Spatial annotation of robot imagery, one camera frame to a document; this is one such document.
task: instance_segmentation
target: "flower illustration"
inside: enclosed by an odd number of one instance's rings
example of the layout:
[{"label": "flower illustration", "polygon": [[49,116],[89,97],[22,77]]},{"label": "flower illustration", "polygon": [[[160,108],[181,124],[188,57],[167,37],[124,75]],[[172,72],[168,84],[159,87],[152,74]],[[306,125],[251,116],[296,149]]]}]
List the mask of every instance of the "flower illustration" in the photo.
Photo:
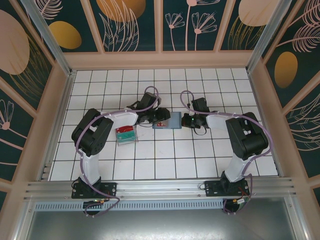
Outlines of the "flower illustration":
[{"label": "flower illustration", "polygon": [[8,130],[10,128],[10,121],[14,114],[15,105],[8,101],[7,107],[4,100],[0,100],[0,129]]},{"label": "flower illustration", "polygon": [[197,5],[210,5],[210,4],[217,4],[220,0],[186,0],[186,3],[190,7],[194,7]]},{"label": "flower illustration", "polygon": [[179,14],[174,13],[174,14],[172,14],[172,16],[170,13],[167,13],[165,15],[165,20],[170,28],[172,47],[173,47],[173,51],[175,51],[176,49],[175,49],[175,44],[174,44],[174,38],[172,35],[172,29],[183,27],[185,25],[185,22],[183,21],[181,13],[179,13]]},{"label": "flower illustration", "polygon": [[214,32],[217,30],[217,25],[214,25],[216,19],[214,17],[214,13],[208,14],[204,13],[199,18],[199,13],[192,14],[192,25],[195,33],[195,42],[194,42],[194,50],[197,50],[197,38],[198,34],[205,34]]}]

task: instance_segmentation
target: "white tiled floor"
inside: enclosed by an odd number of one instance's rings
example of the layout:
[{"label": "white tiled floor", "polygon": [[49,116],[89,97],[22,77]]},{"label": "white tiled floor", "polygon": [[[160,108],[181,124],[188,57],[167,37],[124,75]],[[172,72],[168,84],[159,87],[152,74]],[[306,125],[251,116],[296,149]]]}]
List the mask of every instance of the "white tiled floor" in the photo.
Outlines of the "white tiled floor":
[{"label": "white tiled floor", "polygon": [[[148,86],[156,86],[161,107],[186,113],[180,92],[190,90],[205,97],[211,111],[243,114],[253,112],[261,121],[244,68],[190,68],[78,71],[55,154],[50,181],[74,180],[80,174],[71,133],[90,108],[109,112],[140,100]],[[228,133],[189,128],[154,130],[137,126],[139,142],[117,146],[111,132],[100,153],[103,180],[214,178],[222,174],[233,154]],[[253,162],[247,173],[278,175],[272,156]]]}]

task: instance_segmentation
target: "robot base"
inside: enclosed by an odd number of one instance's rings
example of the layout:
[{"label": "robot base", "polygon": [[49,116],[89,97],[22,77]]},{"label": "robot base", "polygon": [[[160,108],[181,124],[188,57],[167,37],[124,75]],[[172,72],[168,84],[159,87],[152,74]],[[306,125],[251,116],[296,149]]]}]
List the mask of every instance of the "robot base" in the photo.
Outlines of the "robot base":
[{"label": "robot base", "polygon": [[[116,196],[117,193],[117,183],[115,182],[101,182],[100,179],[93,184],[93,187],[99,191],[109,194],[111,196]],[[91,189],[80,177],[78,182],[72,185],[72,199],[105,199],[106,196],[103,196]]]},{"label": "robot base", "polygon": [[241,197],[243,190],[247,195],[250,194],[248,182],[243,178],[236,182],[230,182],[223,171],[220,180],[205,181],[205,195],[207,197]]}]

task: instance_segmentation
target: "purple cable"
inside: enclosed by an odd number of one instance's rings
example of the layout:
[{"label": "purple cable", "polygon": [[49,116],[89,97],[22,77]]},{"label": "purple cable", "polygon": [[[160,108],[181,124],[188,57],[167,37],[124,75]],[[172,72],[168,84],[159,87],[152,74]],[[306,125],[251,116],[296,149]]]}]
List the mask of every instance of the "purple cable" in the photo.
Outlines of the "purple cable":
[{"label": "purple cable", "polygon": [[[243,119],[246,119],[252,123],[254,123],[255,125],[257,125],[259,128],[261,128],[263,130],[263,132],[265,133],[265,135],[267,136],[268,140],[269,140],[269,149],[268,151],[266,151],[265,153],[261,153],[260,155],[255,155],[253,156],[248,162],[247,164],[244,166],[244,169],[241,173],[241,175],[244,177],[244,178],[248,178],[250,177],[250,194],[249,194],[249,199],[251,199],[251,196],[252,196],[252,189],[253,189],[253,181],[252,181],[252,174],[248,174],[248,175],[244,175],[249,167],[249,165],[257,158],[260,158],[260,157],[263,157],[263,156],[266,156],[268,153],[271,152],[271,149],[274,147],[274,142],[272,140],[272,137],[271,137],[271,134],[268,132],[268,130],[262,126],[260,123],[258,123],[256,120],[250,118],[250,117],[247,117],[247,116],[244,116],[244,115],[240,115],[240,114],[235,114],[235,113],[227,113],[227,112],[202,112],[202,111],[196,111],[196,110],[193,110],[191,108],[189,108],[183,101],[182,99],[182,96],[183,94],[191,94],[192,96],[192,100],[195,100],[195,96],[194,94],[189,91],[189,90],[184,90],[180,93],[180,101],[182,103],[182,105],[188,109],[189,111],[193,112],[193,113],[196,113],[196,114],[203,114],[203,115],[221,115],[221,116],[226,116],[226,117],[239,117],[239,118],[243,118]],[[225,206],[226,206],[226,202],[227,200],[225,200],[224,204],[223,204],[223,211],[226,213],[226,210],[225,209]]]},{"label": "purple cable", "polygon": [[[101,216],[105,213],[107,213],[110,209],[112,209],[114,206],[116,206],[119,202],[120,202],[120,198],[116,197],[116,196],[112,196],[112,195],[109,195],[109,194],[106,194],[102,191],[99,191],[98,189],[96,189],[94,186],[92,186],[92,184],[90,184],[86,174],[85,174],[85,171],[84,171],[84,166],[83,166],[83,161],[84,161],[84,154],[83,152],[79,151],[79,144],[80,144],[80,141],[81,139],[83,138],[84,134],[86,133],[86,131],[91,127],[91,125],[96,122],[97,120],[99,120],[100,118],[103,118],[105,116],[112,116],[114,114],[119,114],[119,113],[140,113],[140,112],[144,112],[144,111],[147,111],[149,109],[151,109],[157,102],[158,102],[158,99],[159,99],[159,91],[156,87],[154,86],[148,86],[145,90],[144,90],[144,93],[147,92],[147,89],[149,88],[153,88],[155,91],[156,91],[156,98],[155,98],[155,101],[153,104],[151,104],[150,106],[146,107],[145,109],[140,109],[140,110],[131,110],[131,109],[125,109],[125,110],[118,110],[118,111],[113,111],[113,112],[106,112],[106,113],[103,113],[97,117],[95,117],[85,128],[84,130],[82,131],[82,133],[80,134],[78,140],[76,141],[76,144],[75,144],[75,150],[78,154],[80,154],[80,169],[81,169],[81,174],[86,182],[86,184],[92,189],[94,190],[95,192],[97,192],[98,194],[100,195],[103,195],[109,199],[117,199],[117,201],[112,204],[108,209],[104,210],[104,211],[100,211],[99,213],[97,213],[96,215],[93,215],[92,217],[98,217],[98,216]],[[92,206],[96,206],[96,205],[99,205],[101,203],[94,203],[94,204],[90,204],[89,206],[87,206],[84,210],[84,213],[85,215],[88,217],[88,213],[87,213],[87,209],[89,207],[92,207]]]}]

